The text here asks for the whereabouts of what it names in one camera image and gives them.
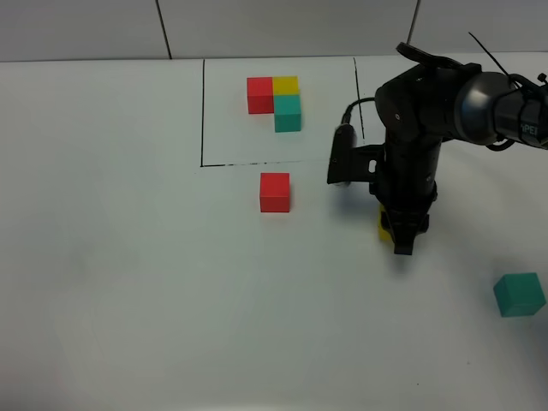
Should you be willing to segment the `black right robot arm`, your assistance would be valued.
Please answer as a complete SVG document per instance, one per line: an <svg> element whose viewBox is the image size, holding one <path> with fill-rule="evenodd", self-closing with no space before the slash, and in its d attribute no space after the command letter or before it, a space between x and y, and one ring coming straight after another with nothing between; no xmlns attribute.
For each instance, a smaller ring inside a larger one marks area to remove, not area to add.
<svg viewBox="0 0 548 411"><path fill-rule="evenodd" d="M385 138L374 157L371 191L384 208L381 227L394 252L410 255L416 236L428 229L438 196L443 143L458 140L494 152L515 143L546 149L547 86L406 43L396 49L415 65L376 91Z"/></svg>

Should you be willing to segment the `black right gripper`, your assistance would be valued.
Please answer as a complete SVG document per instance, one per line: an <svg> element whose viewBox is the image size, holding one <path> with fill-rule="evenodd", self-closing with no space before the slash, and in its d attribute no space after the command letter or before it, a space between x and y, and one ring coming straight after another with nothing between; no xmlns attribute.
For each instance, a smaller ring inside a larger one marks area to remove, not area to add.
<svg viewBox="0 0 548 411"><path fill-rule="evenodd" d="M429 229L441 145L442 139L431 134L414 140L385 134L369 189L384 205L383 226L390 232L394 254L412 255L415 238Z"/></svg>

